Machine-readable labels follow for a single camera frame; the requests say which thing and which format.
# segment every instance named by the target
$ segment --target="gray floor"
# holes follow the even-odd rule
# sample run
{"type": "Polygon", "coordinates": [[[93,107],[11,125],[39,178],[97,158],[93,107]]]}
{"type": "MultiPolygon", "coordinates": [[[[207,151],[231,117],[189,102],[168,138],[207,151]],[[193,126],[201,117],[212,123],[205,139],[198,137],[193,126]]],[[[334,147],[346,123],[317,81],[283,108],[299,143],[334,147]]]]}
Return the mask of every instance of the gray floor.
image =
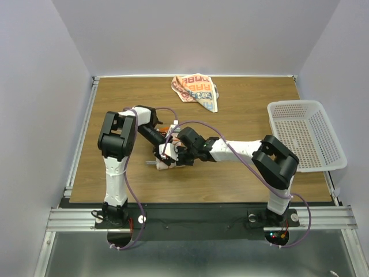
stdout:
{"type": "MultiPolygon", "coordinates": [[[[303,231],[291,232],[291,239],[303,231]]],[[[46,276],[355,276],[340,230],[312,231],[290,249],[264,241],[156,241],[109,249],[106,233],[58,233],[46,276]]]]}

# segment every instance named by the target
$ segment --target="black bracket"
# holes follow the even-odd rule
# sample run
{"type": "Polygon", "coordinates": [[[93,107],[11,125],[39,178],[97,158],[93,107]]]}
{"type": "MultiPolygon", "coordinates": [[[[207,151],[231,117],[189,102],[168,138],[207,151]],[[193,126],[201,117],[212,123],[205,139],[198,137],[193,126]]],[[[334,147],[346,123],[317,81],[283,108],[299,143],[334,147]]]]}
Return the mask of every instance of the black bracket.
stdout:
{"type": "Polygon", "coordinates": [[[274,136],[265,136],[251,160],[265,181],[280,190],[289,188],[299,165],[299,158],[274,136]]]}
{"type": "Polygon", "coordinates": [[[137,226],[141,226],[141,222],[138,218],[141,215],[140,209],[130,209],[127,201],[122,207],[109,206],[107,203],[103,204],[101,211],[96,212],[95,218],[101,218],[101,222],[95,221],[96,229],[129,229],[129,219],[132,218],[133,226],[137,229],[137,226]]]}
{"type": "Polygon", "coordinates": [[[116,158],[119,162],[132,153],[135,136],[136,117],[122,117],[118,113],[108,111],[97,141],[101,154],[107,158],[116,158]],[[114,133],[121,129],[121,134],[114,133]]]}
{"type": "MultiPolygon", "coordinates": [[[[287,209],[285,215],[285,221],[288,221],[289,227],[299,227],[299,221],[294,222],[291,219],[292,214],[297,214],[295,209],[287,209]]],[[[268,214],[267,209],[248,209],[247,210],[248,220],[245,221],[246,229],[263,229],[265,227],[282,227],[285,221],[277,221],[271,218],[268,214]]]]}
{"type": "Polygon", "coordinates": [[[186,147],[186,153],[183,156],[178,155],[179,163],[192,165],[194,159],[200,159],[203,162],[215,162],[210,150],[218,137],[210,137],[205,140],[191,127],[185,127],[181,130],[177,138],[186,147]]]}

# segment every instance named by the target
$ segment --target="screw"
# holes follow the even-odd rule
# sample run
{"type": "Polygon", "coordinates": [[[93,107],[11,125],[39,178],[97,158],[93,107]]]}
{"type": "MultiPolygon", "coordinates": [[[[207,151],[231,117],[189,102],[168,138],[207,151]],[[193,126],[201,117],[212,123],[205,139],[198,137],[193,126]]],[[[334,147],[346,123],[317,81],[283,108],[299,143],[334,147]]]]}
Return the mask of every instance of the screw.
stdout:
{"type": "Polygon", "coordinates": [[[299,216],[297,214],[292,214],[291,219],[292,219],[293,222],[297,222],[297,221],[299,221],[299,216]]]}
{"type": "Polygon", "coordinates": [[[248,215],[248,221],[250,221],[251,223],[255,223],[256,222],[256,216],[254,214],[249,214],[248,215]]]}
{"type": "Polygon", "coordinates": [[[140,215],[139,217],[138,217],[138,222],[140,223],[140,224],[143,224],[143,222],[146,222],[146,216],[145,217],[143,217],[142,215],[140,215]]]}
{"type": "Polygon", "coordinates": [[[146,164],[147,164],[148,166],[156,165],[156,161],[155,161],[155,160],[147,160],[147,161],[146,161],[146,164]]]}
{"type": "Polygon", "coordinates": [[[100,224],[103,220],[101,218],[95,218],[95,222],[97,224],[100,224]]]}

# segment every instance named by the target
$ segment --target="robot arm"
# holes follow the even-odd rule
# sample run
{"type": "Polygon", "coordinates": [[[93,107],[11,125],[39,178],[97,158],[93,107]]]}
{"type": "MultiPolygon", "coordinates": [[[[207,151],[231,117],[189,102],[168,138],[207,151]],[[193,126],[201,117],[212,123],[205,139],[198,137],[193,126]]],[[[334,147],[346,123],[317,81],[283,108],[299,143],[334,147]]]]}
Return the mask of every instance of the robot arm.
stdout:
{"type": "Polygon", "coordinates": [[[299,159],[278,139],[274,136],[266,136],[261,141],[225,142],[218,137],[205,140],[190,127],[181,130],[177,138],[186,147],[185,154],[179,151],[166,151],[165,154],[171,155],[171,158],[179,163],[191,163],[193,159],[204,162],[239,162],[239,158],[229,148],[228,145],[230,145],[246,163],[255,164],[264,180],[275,192],[285,197],[281,198],[269,192],[268,210],[276,214],[279,219],[283,219],[289,207],[288,196],[299,159]]]}
{"type": "MultiPolygon", "coordinates": [[[[165,135],[155,129],[161,123],[154,108],[136,106],[132,111],[108,112],[100,132],[98,147],[106,165],[106,196],[102,208],[104,218],[127,219],[125,170],[135,140],[135,125],[138,132],[154,145],[153,153],[167,166],[193,165],[194,159],[204,162],[239,161],[227,144],[247,163],[254,163],[265,179],[279,194],[288,196],[299,159],[278,139],[266,136],[261,141],[227,141],[218,137],[205,140],[192,128],[181,130],[177,138],[183,146],[168,143],[163,154],[165,135]]],[[[270,192],[268,210],[282,221],[289,207],[289,199],[282,199],[270,192]]]]}
{"type": "MultiPolygon", "coordinates": [[[[119,225],[123,225],[128,217],[125,211],[127,206],[125,171],[134,145],[136,124],[138,132],[154,145],[153,152],[159,157],[159,145],[165,143],[165,137],[155,129],[155,126],[161,123],[155,109],[136,106],[133,110],[135,113],[131,110],[119,113],[107,112],[97,142],[106,168],[107,188],[102,217],[118,222],[119,225]]],[[[170,158],[162,160],[166,163],[172,162],[170,158]]]]}

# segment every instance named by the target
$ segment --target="metal frame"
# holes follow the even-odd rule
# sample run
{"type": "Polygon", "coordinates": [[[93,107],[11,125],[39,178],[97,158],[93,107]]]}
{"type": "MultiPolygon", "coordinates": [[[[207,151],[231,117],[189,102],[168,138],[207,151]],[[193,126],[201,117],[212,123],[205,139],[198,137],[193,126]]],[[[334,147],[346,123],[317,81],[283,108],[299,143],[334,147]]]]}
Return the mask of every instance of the metal frame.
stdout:
{"type": "Polygon", "coordinates": [[[90,98],[89,98],[89,101],[88,101],[88,104],[87,104],[87,110],[86,110],[85,117],[84,117],[84,120],[83,120],[82,130],[81,130],[81,133],[80,133],[80,138],[78,139],[77,149],[76,149],[76,152],[74,154],[74,158],[73,158],[73,161],[72,161],[72,164],[71,164],[71,167],[70,167],[67,183],[65,185],[66,188],[72,188],[73,184],[74,184],[74,177],[76,176],[76,173],[77,173],[78,162],[80,161],[81,152],[82,152],[82,148],[83,148],[83,142],[85,141],[87,126],[88,126],[88,122],[90,120],[91,111],[92,111],[92,107],[93,107],[93,102],[95,101],[95,96],[96,96],[96,92],[97,92],[97,86],[99,85],[99,80],[100,80],[99,77],[94,77],[93,78],[91,94],[90,94],[90,98]]]}
{"type": "MultiPolygon", "coordinates": [[[[306,230],[308,225],[308,212],[305,207],[293,207],[299,216],[300,227],[290,227],[290,230],[306,230]]],[[[312,230],[342,230],[345,244],[355,270],[356,276],[369,276],[361,245],[359,243],[357,224],[351,207],[310,207],[312,214],[312,230]]],[[[125,232],[129,229],[95,229],[95,219],[91,215],[93,209],[63,209],[56,208],[50,212],[46,227],[43,246],[37,263],[35,277],[44,277],[48,261],[51,256],[52,246],[57,232],[125,232]]],[[[279,230],[264,228],[265,231],[279,230]]]]}
{"type": "MultiPolygon", "coordinates": [[[[173,77],[173,74],[168,75],[126,75],[126,76],[102,76],[102,77],[173,77]]],[[[256,76],[212,76],[212,77],[256,77],[256,76]]],[[[294,76],[263,76],[263,77],[294,77],[294,76]]],[[[91,89],[91,94],[85,113],[80,138],[74,159],[69,172],[68,180],[65,186],[64,197],[69,198],[76,176],[78,162],[80,160],[83,142],[85,139],[88,122],[91,116],[93,102],[95,100],[100,77],[94,77],[94,82],[91,89]]],[[[341,229],[344,237],[348,253],[355,270],[356,276],[369,276],[368,264],[365,260],[362,247],[357,237],[356,221],[350,207],[340,207],[338,198],[334,195],[334,186],[332,184],[328,172],[324,172],[328,190],[332,196],[332,200],[336,206],[332,207],[310,207],[312,213],[313,230],[341,229]]],[[[304,207],[293,207],[297,210],[300,220],[300,227],[290,228],[291,230],[304,230],[308,225],[308,213],[304,207]]],[[[47,271],[48,262],[51,256],[52,247],[54,244],[55,235],[57,232],[64,231],[104,231],[96,230],[95,219],[91,215],[92,209],[52,209],[48,220],[46,234],[40,251],[39,259],[36,266],[35,277],[44,277],[47,271]]],[[[275,230],[273,228],[265,228],[265,231],[275,230]]],[[[109,231],[129,232],[129,229],[112,229],[109,231]]]]}
{"type": "MultiPolygon", "coordinates": [[[[175,76],[186,76],[188,74],[126,74],[126,75],[102,75],[98,78],[166,78],[166,77],[175,77],[175,76]]],[[[245,75],[245,74],[209,74],[211,78],[222,77],[222,78],[295,78],[294,75],[267,75],[267,74],[259,74],[259,75],[245,75]]]]}
{"type": "MultiPolygon", "coordinates": [[[[305,207],[293,207],[298,213],[300,227],[290,227],[290,230],[306,230],[308,212],[305,207]]],[[[52,209],[47,223],[46,232],[90,232],[107,230],[95,229],[95,218],[91,211],[95,209],[52,209]]],[[[312,230],[356,229],[357,224],[351,207],[310,207],[312,230]]],[[[275,231],[278,228],[264,228],[265,231],[275,231]]],[[[108,231],[129,232],[129,229],[113,229],[108,231]]]]}

